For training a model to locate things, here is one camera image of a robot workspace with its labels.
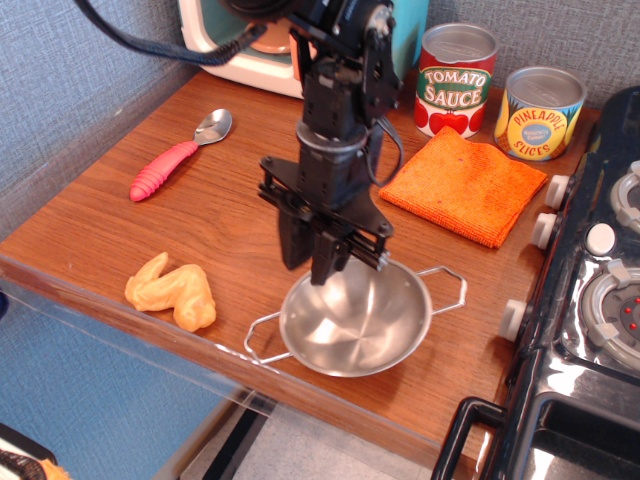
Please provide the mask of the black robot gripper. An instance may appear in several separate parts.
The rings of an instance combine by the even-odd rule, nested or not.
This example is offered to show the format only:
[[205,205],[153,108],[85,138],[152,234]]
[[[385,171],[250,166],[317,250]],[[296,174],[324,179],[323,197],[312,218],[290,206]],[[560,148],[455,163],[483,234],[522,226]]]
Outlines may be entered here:
[[341,272],[351,257],[375,270],[389,262],[386,240],[394,230],[370,196],[373,185],[389,182],[376,178],[386,133],[395,131],[377,124],[358,127],[347,139],[328,139],[299,124],[298,161],[260,161],[259,195],[279,210],[282,261],[294,270],[312,257],[314,286]]

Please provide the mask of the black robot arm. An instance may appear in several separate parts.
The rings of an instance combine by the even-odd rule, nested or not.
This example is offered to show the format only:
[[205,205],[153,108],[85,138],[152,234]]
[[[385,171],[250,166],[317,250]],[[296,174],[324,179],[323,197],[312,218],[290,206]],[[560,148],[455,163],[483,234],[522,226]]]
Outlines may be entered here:
[[289,25],[303,113],[296,126],[299,158],[264,157],[263,199],[279,210],[285,266],[311,264],[319,286],[355,257],[375,270],[388,261],[393,226],[370,189],[383,138],[400,140],[387,114],[403,83],[392,55],[390,1],[228,1],[228,11],[255,27]]

